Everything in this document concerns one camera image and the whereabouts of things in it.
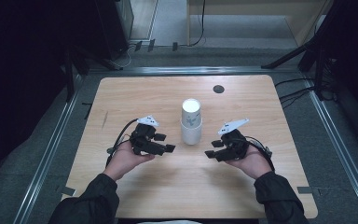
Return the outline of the black metal stand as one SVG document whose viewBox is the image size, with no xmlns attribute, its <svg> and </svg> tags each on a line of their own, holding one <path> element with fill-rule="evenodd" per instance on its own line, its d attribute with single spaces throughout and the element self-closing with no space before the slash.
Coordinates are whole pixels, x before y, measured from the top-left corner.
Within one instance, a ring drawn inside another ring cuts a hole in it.
<svg viewBox="0 0 358 224">
<path fill-rule="evenodd" d="M 74 45 L 67 45 L 64 51 L 64 73 L 66 75 L 66 90 L 67 96 L 66 101 L 69 102 L 72 98 L 75 97 L 75 79 L 74 79 L 74 69 L 81 75 L 86 76 L 90 67 L 88 66 L 86 60 L 91 59 L 102 67 L 107 68 L 110 71 L 122 70 L 122 67 L 119 65 L 114 65 L 113 62 L 110 62 L 106 59 L 100 58 L 95 54 Z"/>
</svg>

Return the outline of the person's left hand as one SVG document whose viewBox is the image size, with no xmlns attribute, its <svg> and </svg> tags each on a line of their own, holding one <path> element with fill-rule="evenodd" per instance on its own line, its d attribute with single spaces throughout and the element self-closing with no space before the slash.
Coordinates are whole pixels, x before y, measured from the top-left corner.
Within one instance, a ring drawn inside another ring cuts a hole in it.
<svg viewBox="0 0 358 224">
<path fill-rule="evenodd" d="M 155 156 L 150 154 L 136 155 L 132 150 L 131 143 L 124 142 L 119 145 L 103 173 L 117 181 L 136 166 L 153 159 Z"/>
</svg>

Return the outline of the person's right hand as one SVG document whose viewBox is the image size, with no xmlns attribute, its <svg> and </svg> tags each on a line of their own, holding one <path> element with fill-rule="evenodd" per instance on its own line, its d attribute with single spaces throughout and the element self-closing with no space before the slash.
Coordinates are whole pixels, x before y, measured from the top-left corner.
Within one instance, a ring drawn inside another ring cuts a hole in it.
<svg viewBox="0 0 358 224">
<path fill-rule="evenodd" d="M 243 159 L 227 161 L 227 164 L 240 169 L 252 179 L 257 179 L 272 171 L 268 161 L 263 157 L 261 152 L 253 146 L 248 147 Z"/>
</svg>

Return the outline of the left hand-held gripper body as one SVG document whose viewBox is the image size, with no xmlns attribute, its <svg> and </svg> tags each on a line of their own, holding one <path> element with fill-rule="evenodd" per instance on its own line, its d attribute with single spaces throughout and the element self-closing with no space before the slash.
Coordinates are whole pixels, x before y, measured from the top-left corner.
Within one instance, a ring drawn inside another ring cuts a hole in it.
<svg viewBox="0 0 358 224">
<path fill-rule="evenodd" d="M 137 126 L 130 137 L 133 152 L 137 155 L 145 152 L 162 156 L 166 147 L 153 138 L 159 123 L 152 116 L 146 116 L 136 121 Z"/>
</svg>

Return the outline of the black tripod stand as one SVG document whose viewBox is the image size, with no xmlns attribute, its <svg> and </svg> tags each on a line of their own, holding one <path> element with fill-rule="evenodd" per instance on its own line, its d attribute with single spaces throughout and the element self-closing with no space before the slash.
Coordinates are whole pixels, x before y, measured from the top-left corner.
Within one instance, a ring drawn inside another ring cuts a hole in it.
<svg viewBox="0 0 358 224">
<path fill-rule="evenodd" d="M 308 42 L 264 67 L 275 68 L 302 54 L 298 68 L 307 71 L 314 63 L 325 65 L 320 59 L 321 52 L 337 61 L 338 79 L 358 97 L 358 0 L 334 0 L 322 25 Z"/>
</svg>

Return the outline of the black cabinet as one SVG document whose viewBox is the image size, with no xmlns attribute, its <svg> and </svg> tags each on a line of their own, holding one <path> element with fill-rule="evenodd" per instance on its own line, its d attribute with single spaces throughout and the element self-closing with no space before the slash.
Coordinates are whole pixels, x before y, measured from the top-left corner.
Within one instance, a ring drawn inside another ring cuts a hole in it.
<svg viewBox="0 0 358 224">
<path fill-rule="evenodd" d="M 131 0 L 95 0 L 107 44 L 108 59 L 129 48 L 134 15 Z"/>
</svg>

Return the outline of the metal floor rail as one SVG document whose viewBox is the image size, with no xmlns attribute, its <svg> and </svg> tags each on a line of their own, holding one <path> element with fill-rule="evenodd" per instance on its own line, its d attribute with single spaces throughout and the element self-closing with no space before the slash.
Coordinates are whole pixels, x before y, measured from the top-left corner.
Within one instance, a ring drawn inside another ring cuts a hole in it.
<svg viewBox="0 0 358 224">
<path fill-rule="evenodd" d="M 327 131 L 327 134 L 333 144 L 335 152 L 343 166 L 343 169 L 351 182 L 351 186 L 358 198 L 358 168 L 355 165 L 351 154 L 346 147 L 342 135 L 339 133 L 335 122 L 332 120 L 332 116 L 328 112 L 324 102 L 320 101 L 318 96 L 312 92 L 310 94 L 314 107 Z"/>
<path fill-rule="evenodd" d="M 275 73 L 297 73 L 295 66 L 283 66 L 274 69 L 258 66 L 174 66 L 174 67 L 130 67 L 122 70 L 91 68 L 90 75 L 108 77 L 161 77 L 161 76 L 228 76 L 228 75 L 265 75 Z"/>
<path fill-rule="evenodd" d="M 31 212 L 34 208 L 36 199 L 42 189 L 42 186 L 46 180 L 48 170 L 54 156 L 56 154 L 59 143 L 61 142 L 63 132 L 67 126 L 70 116 L 74 110 L 76 100 L 78 98 L 79 90 L 84 83 L 84 77 L 76 75 L 75 78 L 75 91 L 70 99 L 65 103 L 64 108 L 59 117 L 58 123 L 56 124 L 52 136 L 49 138 L 48 145 L 39 162 L 37 169 L 34 173 L 32 181 L 30 182 L 25 195 L 21 201 L 21 206 L 15 216 L 13 224 L 26 224 Z"/>
</svg>

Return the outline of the light wooden furniture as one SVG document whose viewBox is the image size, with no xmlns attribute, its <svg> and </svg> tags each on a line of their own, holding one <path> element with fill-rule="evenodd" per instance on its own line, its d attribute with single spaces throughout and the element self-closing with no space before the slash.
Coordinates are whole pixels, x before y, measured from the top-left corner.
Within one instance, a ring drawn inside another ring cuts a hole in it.
<svg viewBox="0 0 358 224">
<path fill-rule="evenodd" d="M 284 16 L 298 45 L 306 42 L 333 0 L 186 0 L 187 41 L 191 15 Z"/>
</svg>

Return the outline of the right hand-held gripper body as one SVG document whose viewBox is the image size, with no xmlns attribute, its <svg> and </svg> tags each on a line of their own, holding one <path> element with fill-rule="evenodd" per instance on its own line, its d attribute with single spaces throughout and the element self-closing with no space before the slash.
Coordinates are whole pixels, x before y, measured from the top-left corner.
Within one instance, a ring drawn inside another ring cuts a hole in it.
<svg viewBox="0 0 358 224">
<path fill-rule="evenodd" d="M 220 140 L 224 143 L 224 149 L 215 151 L 215 158 L 218 161 L 231 161 L 244 158 L 249 143 L 238 128 L 248 121 L 248 119 L 239 119 L 226 122 L 218 131 L 221 135 Z"/>
</svg>

